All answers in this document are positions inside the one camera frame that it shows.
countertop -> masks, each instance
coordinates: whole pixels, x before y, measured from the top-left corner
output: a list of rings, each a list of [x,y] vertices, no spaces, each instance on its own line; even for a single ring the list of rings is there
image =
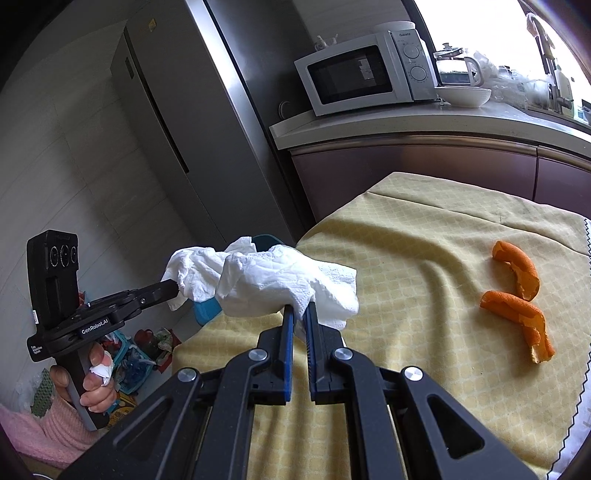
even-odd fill
[[[591,135],[490,101],[480,108],[413,103],[321,117],[310,110],[270,130],[279,150],[365,135],[439,132],[510,138],[591,159]]]

microwave knob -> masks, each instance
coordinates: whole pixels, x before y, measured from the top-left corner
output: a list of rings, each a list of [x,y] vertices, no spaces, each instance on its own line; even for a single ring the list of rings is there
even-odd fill
[[[413,67],[410,70],[410,76],[414,78],[418,82],[422,82],[424,79],[427,78],[427,72],[423,67]]]
[[[414,45],[406,45],[403,52],[409,59],[416,59],[418,57],[418,48]]]

pink cloth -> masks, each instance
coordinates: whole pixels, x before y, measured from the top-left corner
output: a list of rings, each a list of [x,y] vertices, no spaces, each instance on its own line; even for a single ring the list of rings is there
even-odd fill
[[[0,423],[17,452],[62,469],[102,434],[86,430],[76,409],[58,396],[42,419],[0,405]]]

microwave control panel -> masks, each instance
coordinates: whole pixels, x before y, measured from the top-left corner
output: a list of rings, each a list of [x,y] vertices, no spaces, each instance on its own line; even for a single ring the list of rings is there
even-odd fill
[[[413,100],[435,100],[437,80],[425,43],[416,30],[391,32]]]

microwave oven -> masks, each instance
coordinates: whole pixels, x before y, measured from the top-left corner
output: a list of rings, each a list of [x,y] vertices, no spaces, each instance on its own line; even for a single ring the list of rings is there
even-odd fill
[[[416,30],[383,31],[295,61],[314,113],[436,100],[437,80]]]

